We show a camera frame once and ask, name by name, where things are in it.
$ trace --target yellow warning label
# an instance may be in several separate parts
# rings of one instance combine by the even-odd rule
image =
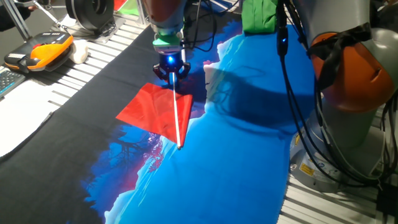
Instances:
[[[300,135],[296,135],[296,142],[294,144],[297,145],[299,141],[300,141]]]
[[[303,171],[304,173],[310,175],[310,176],[312,176],[314,171],[315,171],[314,169],[311,169],[311,167],[305,165],[304,163],[301,164],[300,170]]]

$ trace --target blue led light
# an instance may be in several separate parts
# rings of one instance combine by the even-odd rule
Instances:
[[[174,58],[171,57],[171,56],[169,56],[168,60],[169,60],[169,63],[173,63],[174,62]]]

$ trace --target white object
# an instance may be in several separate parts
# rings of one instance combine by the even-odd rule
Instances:
[[[177,135],[177,147],[181,148],[180,139],[180,126],[178,125],[178,110],[177,110],[177,99],[175,97],[175,73],[173,72],[173,101],[174,101],[174,120],[175,120],[175,132]]]
[[[81,64],[86,61],[88,56],[88,46],[85,40],[75,40],[72,44],[72,54],[69,59],[76,64]]]
[[[52,112],[48,103],[51,86],[27,80],[0,102],[0,157],[28,138]]]

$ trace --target green cloth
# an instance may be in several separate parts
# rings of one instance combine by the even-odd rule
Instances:
[[[276,25],[278,0],[245,0],[242,10],[243,31],[273,33]]]
[[[137,1],[136,0],[127,0],[126,3],[119,9],[118,11],[120,14],[124,15],[136,15],[138,16],[138,8],[137,8]]]

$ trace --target red fabric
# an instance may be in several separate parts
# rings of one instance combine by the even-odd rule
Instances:
[[[127,0],[114,0],[113,10],[118,11]]]
[[[192,95],[177,93],[176,99],[180,140],[183,146],[191,114]],[[177,143],[172,90],[147,83],[116,118]]]

